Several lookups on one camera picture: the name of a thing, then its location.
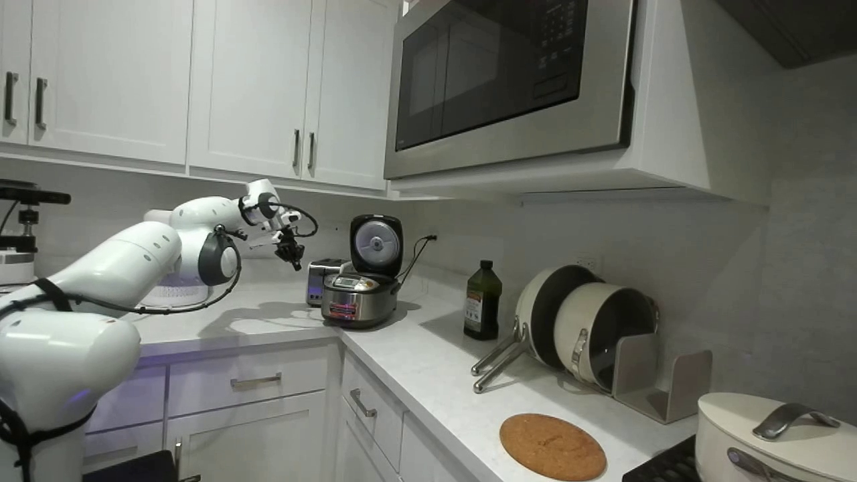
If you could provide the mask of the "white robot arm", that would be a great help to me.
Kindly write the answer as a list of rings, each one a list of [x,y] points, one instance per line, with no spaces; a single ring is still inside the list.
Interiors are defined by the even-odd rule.
[[[244,227],[267,231],[276,253],[299,267],[302,220],[314,236],[316,220],[256,180],[240,197],[153,208],[67,267],[3,294],[3,482],[79,482],[83,429],[140,362],[140,330],[125,314],[141,314],[156,286],[236,283]]]

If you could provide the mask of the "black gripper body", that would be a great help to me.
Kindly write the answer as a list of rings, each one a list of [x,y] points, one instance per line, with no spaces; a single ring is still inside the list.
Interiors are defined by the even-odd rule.
[[[276,253],[292,267],[299,267],[304,247],[296,240],[294,221],[296,215],[284,216],[284,224],[276,233]]]

